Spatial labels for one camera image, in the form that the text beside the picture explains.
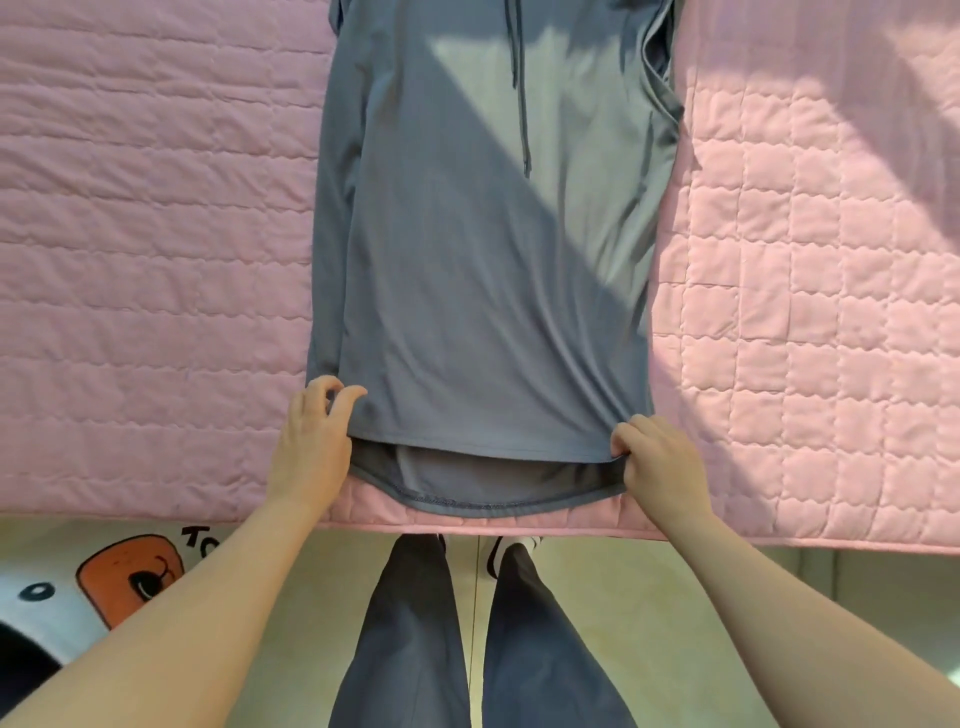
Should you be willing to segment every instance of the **white sneaker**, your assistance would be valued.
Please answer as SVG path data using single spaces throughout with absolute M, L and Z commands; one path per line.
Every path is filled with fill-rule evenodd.
M 532 554 L 534 549 L 542 543 L 542 536 L 497 536 L 495 539 L 488 539 L 490 553 L 487 556 L 487 574 L 491 579 L 496 579 L 500 575 L 503 554 L 510 546 L 521 544 Z

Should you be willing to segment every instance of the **right hand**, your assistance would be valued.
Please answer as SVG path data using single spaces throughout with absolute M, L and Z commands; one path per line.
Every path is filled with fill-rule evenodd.
M 634 415 L 617 425 L 610 449 L 614 457 L 630 453 L 624 473 L 627 490 L 661 531 L 677 521 L 712 516 L 700 453 L 663 417 Z

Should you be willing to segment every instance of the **pant leg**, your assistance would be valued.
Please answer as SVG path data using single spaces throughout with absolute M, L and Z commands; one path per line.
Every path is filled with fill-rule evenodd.
M 440 539 L 400 536 L 373 590 L 330 728 L 468 728 L 453 582 Z
M 503 555 L 484 659 L 484 725 L 636 728 L 522 545 Z

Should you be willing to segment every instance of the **quilted stitching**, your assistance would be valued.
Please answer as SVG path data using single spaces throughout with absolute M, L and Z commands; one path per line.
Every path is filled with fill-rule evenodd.
M 0 509 L 232 521 L 309 329 L 325 2 L 0 8 Z M 759 543 L 960 552 L 960 6 L 687 0 L 661 412 Z M 332 524 L 497 522 L 352 483 Z

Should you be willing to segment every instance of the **cartoon character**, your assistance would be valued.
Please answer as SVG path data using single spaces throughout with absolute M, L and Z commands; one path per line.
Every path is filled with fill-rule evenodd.
M 133 536 L 80 564 L 77 583 L 108 629 L 183 576 L 183 560 L 169 539 Z

